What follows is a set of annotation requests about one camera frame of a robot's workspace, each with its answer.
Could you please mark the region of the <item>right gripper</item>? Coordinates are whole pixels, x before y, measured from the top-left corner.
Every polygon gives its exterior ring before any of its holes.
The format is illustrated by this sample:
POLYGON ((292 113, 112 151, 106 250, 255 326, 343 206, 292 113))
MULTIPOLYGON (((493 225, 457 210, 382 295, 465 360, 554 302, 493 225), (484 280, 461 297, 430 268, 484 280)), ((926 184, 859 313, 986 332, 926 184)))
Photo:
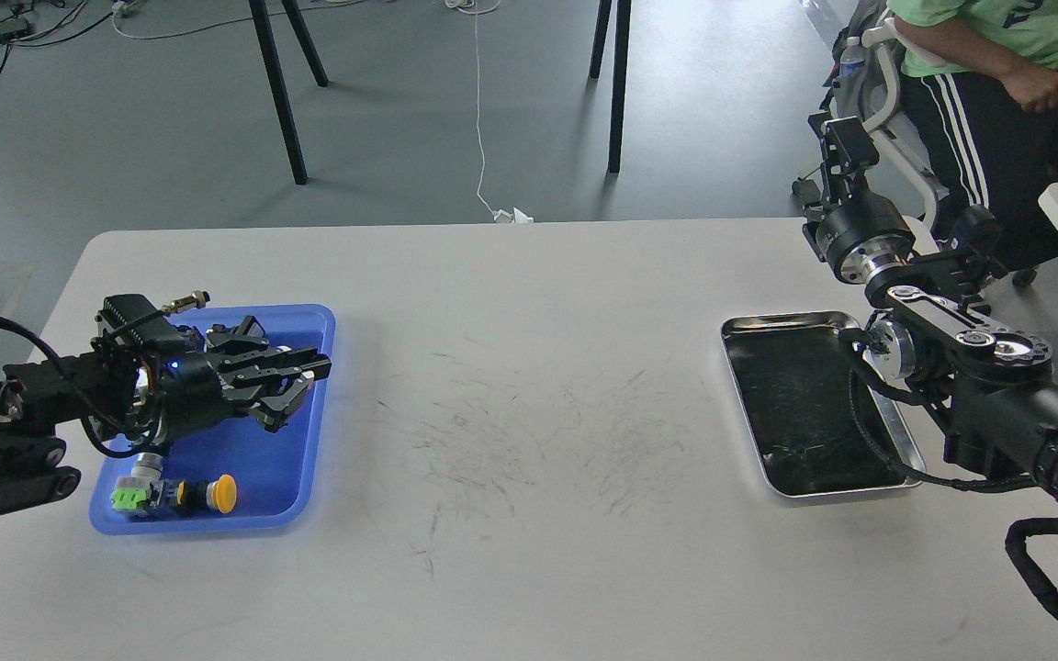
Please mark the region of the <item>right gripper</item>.
POLYGON ((807 125, 819 139, 823 177, 822 220, 808 220, 802 233, 811 252, 844 284, 867 284, 891 264, 902 264, 915 235, 893 201, 855 197, 868 191, 867 172, 879 153, 857 116, 835 118, 817 112, 807 125))

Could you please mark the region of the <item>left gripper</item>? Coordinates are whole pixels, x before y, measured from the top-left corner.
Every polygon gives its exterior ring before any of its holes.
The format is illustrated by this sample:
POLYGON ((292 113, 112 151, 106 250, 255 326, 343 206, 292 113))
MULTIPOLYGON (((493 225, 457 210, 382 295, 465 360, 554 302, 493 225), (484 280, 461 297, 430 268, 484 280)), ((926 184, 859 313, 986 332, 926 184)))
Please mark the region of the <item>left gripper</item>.
POLYGON ((156 426, 150 438, 175 441, 224 420, 251 417, 266 432, 280 432, 314 382, 327 379, 332 360, 314 347, 276 346, 256 317, 206 331, 206 354, 163 361, 156 377, 156 426), (224 387, 253 393, 248 409, 224 397, 224 387))

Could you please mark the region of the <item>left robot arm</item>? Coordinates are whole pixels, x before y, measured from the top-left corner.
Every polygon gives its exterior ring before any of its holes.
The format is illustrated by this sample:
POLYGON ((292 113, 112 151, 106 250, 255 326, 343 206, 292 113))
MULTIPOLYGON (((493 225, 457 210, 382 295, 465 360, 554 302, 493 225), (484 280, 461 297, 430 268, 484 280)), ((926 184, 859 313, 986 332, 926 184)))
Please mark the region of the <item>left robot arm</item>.
POLYGON ((134 457, 110 504, 125 516, 229 514, 234 477, 188 481, 163 475, 176 440, 227 419, 252 417, 278 432, 311 387, 331 372, 316 348, 273 346, 254 317, 206 331, 171 315, 203 308, 209 295, 156 306, 140 294, 106 297, 91 350, 59 356, 24 326, 0 317, 0 330, 32 342, 42 363, 10 364, 0 381, 0 516, 59 501, 79 486, 62 464, 56 426, 79 420, 88 441, 114 460, 134 457))

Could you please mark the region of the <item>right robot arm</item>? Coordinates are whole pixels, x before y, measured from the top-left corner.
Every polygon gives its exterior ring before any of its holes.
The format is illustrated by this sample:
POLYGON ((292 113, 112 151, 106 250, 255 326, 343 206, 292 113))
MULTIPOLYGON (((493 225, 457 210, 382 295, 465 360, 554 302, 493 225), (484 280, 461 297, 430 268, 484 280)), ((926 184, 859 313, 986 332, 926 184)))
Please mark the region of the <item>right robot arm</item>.
MULTIPOLYGON (((978 480, 946 481, 962 492, 1040 486, 1058 502, 1058 385, 1052 347, 988 317, 977 296, 996 267, 982 244, 914 255, 914 234, 893 202, 871 192, 867 169, 878 151, 857 118, 809 120, 819 139, 823 184, 806 192, 805 236, 845 284, 860 284, 874 308, 865 328, 840 334, 852 384, 927 410, 949 464, 978 480)), ((1058 621, 1058 590, 1029 556, 1034 535, 1058 535, 1058 518, 1008 528, 1005 552, 1030 593, 1058 621)))

